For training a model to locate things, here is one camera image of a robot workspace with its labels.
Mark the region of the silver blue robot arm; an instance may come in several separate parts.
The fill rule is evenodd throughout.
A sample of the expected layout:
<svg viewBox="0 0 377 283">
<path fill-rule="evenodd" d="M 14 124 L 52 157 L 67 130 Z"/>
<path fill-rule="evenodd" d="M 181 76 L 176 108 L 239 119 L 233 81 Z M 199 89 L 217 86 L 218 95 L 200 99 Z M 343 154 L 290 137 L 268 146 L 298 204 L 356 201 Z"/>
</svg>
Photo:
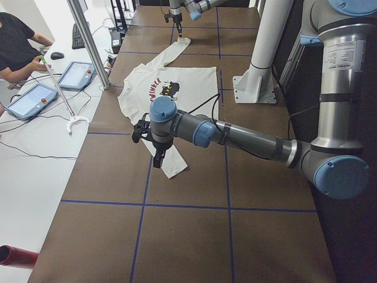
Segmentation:
<svg viewBox="0 0 377 283">
<path fill-rule="evenodd" d="M 183 20 L 182 18 L 182 12 L 181 7 L 183 6 L 186 11 L 188 12 L 190 18 L 193 21 L 196 21 L 200 19 L 201 15 L 212 9 L 213 7 L 219 6 L 220 4 L 224 3 L 225 0 L 202 0 L 199 2 L 192 1 L 192 0 L 170 0 L 169 1 L 169 13 L 164 16 L 166 23 L 168 23 L 169 19 L 172 18 L 173 22 L 176 25 L 178 37 L 182 37 L 182 25 L 181 22 Z"/>
<path fill-rule="evenodd" d="M 169 96 L 150 105 L 146 139 L 161 167 L 178 137 L 206 148 L 211 142 L 243 150 L 265 160 L 298 168 L 321 193 L 350 199 L 363 192 L 369 167 L 356 137 L 366 42 L 376 30 L 375 1 L 305 1 L 299 32 L 302 45 L 322 45 L 318 135 L 309 142 L 263 134 L 204 115 L 179 110 Z"/>
</svg>

